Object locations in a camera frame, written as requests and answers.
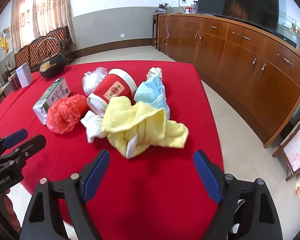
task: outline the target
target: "red tablecloth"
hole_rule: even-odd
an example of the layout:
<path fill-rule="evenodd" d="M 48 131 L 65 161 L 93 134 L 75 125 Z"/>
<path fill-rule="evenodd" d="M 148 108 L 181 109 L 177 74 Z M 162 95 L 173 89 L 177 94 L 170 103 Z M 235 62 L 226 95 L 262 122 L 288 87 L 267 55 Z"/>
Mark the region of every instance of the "red tablecloth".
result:
<path fill-rule="evenodd" d="M 151 67 L 162 68 L 171 120 L 189 129 L 184 149 L 150 147 L 126 160 L 107 141 L 87 143 L 85 128 L 54 134 L 43 126 L 32 107 L 55 80 L 34 73 L 27 88 L 11 92 L 0 105 L 0 137 L 25 128 L 32 138 L 42 134 L 45 149 L 31 157 L 23 169 L 22 184 L 30 193 L 42 177 L 65 179 L 91 162 L 101 149 L 110 152 L 110 165 L 96 196 L 87 204 L 89 214 L 105 240 L 200 239 L 217 205 L 210 200 L 193 164 L 193 153 L 203 149 L 223 169 L 214 119 L 199 76 L 190 64 L 165 61 L 112 61 L 67 66 L 65 77 L 70 95 L 84 94 L 82 77 L 98 66 L 127 71 L 139 85 Z M 64 220 L 69 221 L 64 202 Z"/>

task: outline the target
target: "blue towel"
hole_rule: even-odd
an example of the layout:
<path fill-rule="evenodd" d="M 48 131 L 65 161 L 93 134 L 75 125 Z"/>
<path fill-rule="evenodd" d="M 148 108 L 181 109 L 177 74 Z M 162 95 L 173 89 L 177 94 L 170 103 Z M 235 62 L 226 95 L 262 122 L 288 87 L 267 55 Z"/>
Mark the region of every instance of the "blue towel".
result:
<path fill-rule="evenodd" d="M 170 108 L 167 104 L 164 85 L 159 75 L 154 75 L 140 84 L 134 95 L 134 101 L 147 103 L 157 109 L 164 108 L 167 120 L 170 119 Z"/>

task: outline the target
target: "cast iron teapot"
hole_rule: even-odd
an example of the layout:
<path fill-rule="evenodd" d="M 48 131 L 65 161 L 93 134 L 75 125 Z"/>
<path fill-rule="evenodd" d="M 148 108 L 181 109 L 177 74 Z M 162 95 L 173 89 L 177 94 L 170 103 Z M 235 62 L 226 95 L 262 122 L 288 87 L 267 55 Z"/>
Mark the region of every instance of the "cast iron teapot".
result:
<path fill-rule="evenodd" d="M 40 44 L 38 46 L 38 49 L 37 49 L 39 60 L 41 61 L 40 54 L 39 54 L 39 48 L 40 48 L 41 44 L 44 43 L 45 41 L 47 41 L 48 39 L 53 39 L 53 40 L 56 40 L 58 42 L 59 53 L 49 57 L 46 60 L 44 60 L 40 64 L 39 72 L 45 78 L 52 78 L 54 76 L 59 75 L 63 71 L 66 64 L 69 62 L 69 60 L 61 54 L 60 41 L 57 38 L 54 38 L 54 37 L 46 38 L 46 39 L 44 39 L 43 41 L 40 42 Z"/>

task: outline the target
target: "red cylindrical container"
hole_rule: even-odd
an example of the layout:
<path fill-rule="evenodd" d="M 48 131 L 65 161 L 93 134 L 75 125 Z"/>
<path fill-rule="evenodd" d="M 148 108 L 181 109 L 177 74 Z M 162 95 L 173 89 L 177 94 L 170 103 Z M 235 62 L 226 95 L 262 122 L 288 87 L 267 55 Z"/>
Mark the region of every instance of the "red cylindrical container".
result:
<path fill-rule="evenodd" d="M 133 78 L 124 70 L 114 68 L 88 96 L 87 103 L 93 112 L 103 116 L 112 97 L 131 97 L 136 90 Z"/>

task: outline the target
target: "container label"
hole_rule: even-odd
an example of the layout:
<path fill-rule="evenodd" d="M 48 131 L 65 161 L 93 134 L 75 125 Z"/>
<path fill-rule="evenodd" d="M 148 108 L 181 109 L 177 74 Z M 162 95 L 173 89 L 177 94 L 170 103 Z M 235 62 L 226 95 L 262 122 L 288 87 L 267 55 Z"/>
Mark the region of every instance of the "container label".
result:
<path fill-rule="evenodd" d="M 110 98 L 120 95 L 123 90 L 125 90 L 125 87 L 119 81 L 116 81 L 103 96 L 110 100 Z"/>

